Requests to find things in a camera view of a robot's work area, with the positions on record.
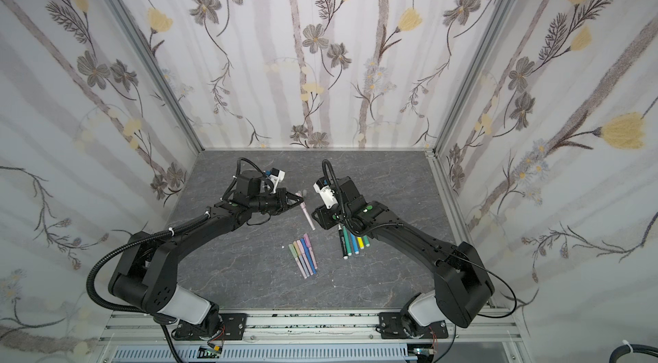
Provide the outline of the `purple cap pink pen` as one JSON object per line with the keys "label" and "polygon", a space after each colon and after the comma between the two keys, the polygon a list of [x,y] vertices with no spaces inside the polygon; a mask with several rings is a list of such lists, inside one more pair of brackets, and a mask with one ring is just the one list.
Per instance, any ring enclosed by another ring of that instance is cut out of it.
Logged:
{"label": "purple cap pink pen", "polygon": [[312,262],[313,269],[314,269],[315,272],[317,272],[317,270],[318,270],[318,265],[317,265],[317,262],[316,262],[316,259],[315,259],[315,253],[314,253],[314,251],[313,251],[313,248],[312,248],[312,245],[311,245],[311,242],[310,242],[310,239],[309,239],[308,234],[305,233],[305,234],[303,235],[303,239],[304,239],[304,242],[305,242],[306,248],[307,248],[307,250],[308,250],[308,256],[310,257],[310,260],[311,260],[311,262]]}

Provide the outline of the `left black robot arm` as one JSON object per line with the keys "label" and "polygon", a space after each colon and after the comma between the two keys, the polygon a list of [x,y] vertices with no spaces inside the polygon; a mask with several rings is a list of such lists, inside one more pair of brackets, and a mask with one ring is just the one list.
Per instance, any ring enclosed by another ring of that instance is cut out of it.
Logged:
{"label": "left black robot arm", "polygon": [[239,229],[256,213],[274,217],[301,203],[302,197],[281,188],[238,203],[219,202],[188,224],[133,238],[121,253],[108,291],[139,313],[202,325],[209,320],[212,303],[178,285],[179,263],[213,239]]}

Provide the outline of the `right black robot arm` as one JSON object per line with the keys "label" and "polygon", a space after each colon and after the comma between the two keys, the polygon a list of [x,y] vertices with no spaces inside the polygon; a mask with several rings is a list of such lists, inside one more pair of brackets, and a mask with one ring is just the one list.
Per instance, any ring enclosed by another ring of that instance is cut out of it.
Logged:
{"label": "right black robot arm", "polygon": [[434,289],[414,297],[401,311],[419,327],[449,321],[467,328],[495,293],[476,249],[466,241],[455,245],[408,224],[388,206],[367,202],[349,177],[337,186],[322,177],[314,190],[323,201],[312,218],[323,229],[341,225],[361,237],[382,241],[424,266]]}

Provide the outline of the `pink speckled pen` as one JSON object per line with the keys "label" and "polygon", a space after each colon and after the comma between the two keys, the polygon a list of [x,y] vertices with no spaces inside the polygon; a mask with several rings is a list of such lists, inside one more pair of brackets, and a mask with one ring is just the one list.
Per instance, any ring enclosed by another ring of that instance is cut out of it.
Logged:
{"label": "pink speckled pen", "polygon": [[306,207],[306,204],[305,204],[305,203],[301,203],[301,208],[302,208],[302,210],[303,210],[303,214],[304,214],[304,216],[306,217],[307,222],[308,222],[310,228],[311,228],[312,230],[315,230],[315,224],[314,224],[314,221],[313,221],[312,217],[310,216],[310,214],[309,214],[309,212],[308,212],[308,209],[307,209],[307,207]]}

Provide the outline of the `black white pen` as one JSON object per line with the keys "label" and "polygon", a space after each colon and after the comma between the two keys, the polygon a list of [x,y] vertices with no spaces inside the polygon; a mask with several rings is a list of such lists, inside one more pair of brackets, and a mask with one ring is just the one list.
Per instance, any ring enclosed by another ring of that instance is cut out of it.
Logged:
{"label": "black white pen", "polygon": [[349,252],[346,244],[346,240],[344,238],[344,229],[342,225],[338,225],[338,233],[339,233],[339,242],[340,242],[340,247],[342,251],[342,256],[344,260],[347,260],[349,258]]}

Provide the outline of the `blue highlighter marker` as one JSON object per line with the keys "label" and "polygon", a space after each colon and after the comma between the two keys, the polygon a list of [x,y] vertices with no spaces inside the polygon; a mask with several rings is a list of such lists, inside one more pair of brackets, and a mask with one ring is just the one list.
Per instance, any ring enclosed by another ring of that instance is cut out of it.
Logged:
{"label": "blue highlighter marker", "polygon": [[354,236],[351,232],[349,233],[350,239],[351,239],[351,245],[352,245],[352,250],[354,254],[359,254],[360,253],[360,247],[358,244],[358,240],[356,236]]}

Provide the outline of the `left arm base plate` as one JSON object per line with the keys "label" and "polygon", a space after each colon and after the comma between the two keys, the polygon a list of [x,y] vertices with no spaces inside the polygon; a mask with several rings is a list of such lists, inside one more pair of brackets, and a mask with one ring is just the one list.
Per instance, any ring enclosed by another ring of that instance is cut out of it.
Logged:
{"label": "left arm base plate", "polygon": [[246,313],[212,312],[200,325],[181,320],[171,336],[177,341],[241,341],[247,318]]}

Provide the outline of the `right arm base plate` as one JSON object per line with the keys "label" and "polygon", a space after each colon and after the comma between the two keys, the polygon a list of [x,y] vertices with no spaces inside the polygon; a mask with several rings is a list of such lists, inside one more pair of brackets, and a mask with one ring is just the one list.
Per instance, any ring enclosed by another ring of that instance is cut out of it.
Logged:
{"label": "right arm base plate", "polygon": [[444,321],[421,326],[409,314],[397,312],[382,312],[378,315],[379,323],[375,330],[382,339],[447,339],[450,337]]}

